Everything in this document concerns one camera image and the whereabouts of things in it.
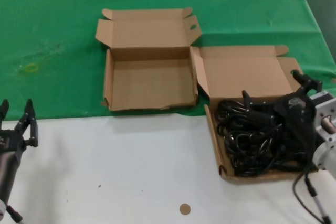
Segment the white table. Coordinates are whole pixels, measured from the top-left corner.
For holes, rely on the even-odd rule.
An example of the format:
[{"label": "white table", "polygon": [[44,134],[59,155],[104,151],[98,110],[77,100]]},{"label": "white table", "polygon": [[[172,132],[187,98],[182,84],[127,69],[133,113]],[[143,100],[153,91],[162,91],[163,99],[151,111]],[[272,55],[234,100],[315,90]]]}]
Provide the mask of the white table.
[{"label": "white table", "polygon": [[[9,200],[27,224],[316,223],[294,198],[291,180],[222,180],[204,116],[39,120],[38,126],[39,147],[24,153]],[[336,181],[328,172],[311,178],[336,222]],[[298,192],[317,212],[303,183]],[[191,207],[187,216],[182,203]],[[1,223],[14,224],[9,215]]]}]

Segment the yellow stain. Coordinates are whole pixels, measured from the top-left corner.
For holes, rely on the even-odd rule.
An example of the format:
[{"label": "yellow stain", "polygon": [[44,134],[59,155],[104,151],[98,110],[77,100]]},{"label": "yellow stain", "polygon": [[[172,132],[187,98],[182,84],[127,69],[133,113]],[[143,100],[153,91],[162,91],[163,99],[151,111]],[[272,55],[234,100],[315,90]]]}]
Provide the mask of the yellow stain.
[{"label": "yellow stain", "polygon": [[36,63],[29,63],[25,67],[26,73],[33,73],[36,72],[37,70],[38,70],[38,64]]}]

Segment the box lid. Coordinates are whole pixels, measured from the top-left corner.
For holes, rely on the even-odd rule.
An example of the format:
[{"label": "box lid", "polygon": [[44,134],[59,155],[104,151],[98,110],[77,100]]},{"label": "box lid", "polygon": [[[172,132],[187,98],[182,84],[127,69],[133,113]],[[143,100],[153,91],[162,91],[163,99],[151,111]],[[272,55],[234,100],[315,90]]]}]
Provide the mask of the box lid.
[{"label": "box lid", "polygon": [[290,70],[295,59],[281,58],[287,46],[227,46],[193,48],[198,83],[212,99],[277,97],[298,88]]},{"label": "box lid", "polygon": [[187,47],[202,33],[190,7],[102,13],[96,39],[111,48]]}]

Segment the cable connector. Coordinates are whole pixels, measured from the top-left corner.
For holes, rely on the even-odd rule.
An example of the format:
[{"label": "cable connector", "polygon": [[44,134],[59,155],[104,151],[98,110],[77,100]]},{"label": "cable connector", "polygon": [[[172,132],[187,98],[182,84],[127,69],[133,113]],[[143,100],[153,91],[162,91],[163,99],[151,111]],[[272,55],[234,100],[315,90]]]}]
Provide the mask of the cable connector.
[{"label": "cable connector", "polygon": [[317,196],[317,192],[316,192],[315,188],[313,187],[313,185],[311,184],[310,179],[308,177],[305,177],[304,182],[306,183],[307,190],[308,190],[310,196],[311,197]]},{"label": "cable connector", "polygon": [[324,221],[324,224],[331,224],[331,220],[329,216],[323,216],[322,219]]},{"label": "cable connector", "polygon": [[23,220],[22,216],[17,211],[15,211],[11,206],[7,206],[6,210],[11,216],[12,220],[15,221],[15,223],[20,223]]}]

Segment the cardboard box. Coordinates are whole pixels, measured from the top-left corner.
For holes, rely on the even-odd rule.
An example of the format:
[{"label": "cardboard box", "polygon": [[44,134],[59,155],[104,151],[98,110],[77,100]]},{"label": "cardboard box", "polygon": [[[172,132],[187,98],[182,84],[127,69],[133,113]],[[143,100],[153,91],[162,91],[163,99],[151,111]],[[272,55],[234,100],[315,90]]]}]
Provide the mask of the cardboard box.
[{"label": "cardboard box", "polygon": [[[242,102],[246,90],[255,101],[271,101],[296,91],[300,85],[291,70],[300,67],[294,58],[281,57],[288,52],[286,46],[231,46],[193,48],[197,79],[209,95],[210,106],[205,106],[209,129],[214,145],[219,174],[223,179],[236,177],[230,163],[223,137],[216,131],[214,112],[220,100],[234,99]],[[250,179],[292,177],[293,173],[270,171]]]},{"label": "cardboard box", "polygon": [[104,9],[96,38],[109,46],[104,99],[112,111],[195,106],[190,45],[201,36],[191,8]]}]

